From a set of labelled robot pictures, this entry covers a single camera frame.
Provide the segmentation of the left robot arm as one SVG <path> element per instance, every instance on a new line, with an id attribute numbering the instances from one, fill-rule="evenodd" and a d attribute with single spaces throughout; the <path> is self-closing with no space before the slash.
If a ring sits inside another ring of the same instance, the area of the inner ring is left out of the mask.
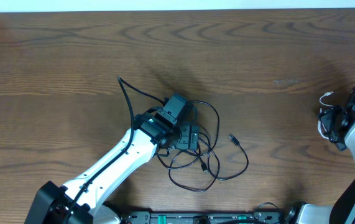
<path id="1" fill-rule="evenodd" d="M 105 200 L 159 149 L 194 149 L 197 130 L 186 118 L 192 102 L 178 94 L 134 117 L 133 126 L 98 162 L 57 186 L 49 181 L 36 193 L 26 223 L 120 223 Z"/>

